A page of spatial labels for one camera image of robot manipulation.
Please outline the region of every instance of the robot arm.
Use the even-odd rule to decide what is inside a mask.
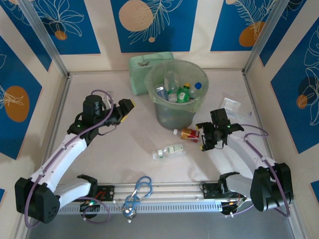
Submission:
[[[196,125],[197,128],[202,128],[204,133],[202,151],[214,149],[217,142],[222,141],[223,145],[228,145],[242,158],[253,173],[252,179],[238,172],[221,175],[215,187],[217,193],[236,192],[251,198],[259,211],[283,206],[284,199],[269,168],[271,166],[282,185],[288,204],[292,203],[294,197],[289,167],[285,163],[276,163],[266,155],[259,155],[254,150],[258,149],[254,142],[245,139],[244,128],[237,123],[230,123],[225,109],[215,110],[210,114],[213,123],[205,122]]]
[[[20,178],[16,182],[14,189],[17,211],[24,214],[32,187],[35,188],[29,203],[28,216],[43,223],[52,221],[60,208],[77,198],[87,195],[95,197],[97,180],[86,175],[80,175],[73,182],[62,187],[57,185],[77,156],[99,134],[99,128],[119,125],[133,107],[131,100],[122,99],[119,101],[119,106],[114,104],[110,112],[100,96],[87,96],[83,103],[83,112],[76,117],[67,131],[68,134],[53,155],[29,179]],[[92,128],[102,121],[101,125]]]

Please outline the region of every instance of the small bottle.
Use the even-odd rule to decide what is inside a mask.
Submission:
[[[177,92],[177,103],[189,102],[189,88],[190,84],[185,83],[183,88],[180,88]]]
[[[166,89],[165,89],[165,87],[164,87],[163,84],[155,86],[155,91],[156,91],[157,94],[158,94],[160,97],[162,97],[164,100],[166,100],[166,101],[168,100],[167,91],[166,91]]]
[[[167,71],[164,75],[164,84],[168,93],[168,101],[171,103],[177,102],[178,76],[174,71]]]
[[[198,91],[201,88],[201,83],[197,82],[193,87],[190,88],[189,97],[191,100],[195,99],[198,96]]]
[[[185,154],[184,145],[174,144],[152,152],[153,159],[181,157]]]
[[[185,139],[194,143],[198,142],[199,131],[190,128],[183,128],[183,130],[174,129],[174,135],[178,135],[181,139]]]

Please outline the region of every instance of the white floor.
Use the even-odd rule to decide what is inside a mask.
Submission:
[[[251,107],[240,71],[205,71],[209,77],[209,90],[195,115],[192,128],[196,123],[211,121],[210,111],[220,108],[225,97]],[[99,183],[135,183],[144,175],[150,176],[153,182],[217,180],[220,174],[232,171],[252,176],[244,162],[227,146],[223,150],[201,152],[201,142],[184,141],[173,135],[172,131],[162,128],[156,120],[154,104],[149,96],[135,96],[132,93],[126,71],[72,76],[54,148],[59,146],[76,115],[82,112],[85,97],[95,89],[113,91],[116,103],[122,98],[132,99],[136,107],[116,131],[96,137],[71,165],[60,183],[70,182],[80,174],[92,176]],[[257,125],[254,113],[245,123]],[[265,151],[262,140],[256,141]],[[153,150],[179,142],[185,145],[184,157],[152,159]]]

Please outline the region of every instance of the blue bottle cap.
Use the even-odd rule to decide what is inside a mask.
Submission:
[[[200,83],[200,82],[197,82],[197,83],[195,84],[195,88],[196,88],[197,90],[199,90],[199,89],[201,88],[201,83]]]

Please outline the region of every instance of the plastic bucket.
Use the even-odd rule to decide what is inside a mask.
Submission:
[[[171,103],[160,97],[155,91],[155,86],[164,84],[164,74],[173,70],[178,76],[179,86],[197,82],[202,84],[197,97],[187,103]],[[207,90],[208,78],[206,73],[197,65],[181,60],[166,61],[154,66],[145,77],[145,85],[149,91],[151,100],[155,103],[158,122],[167,129],[182,129],[188,127],[202,105]]]

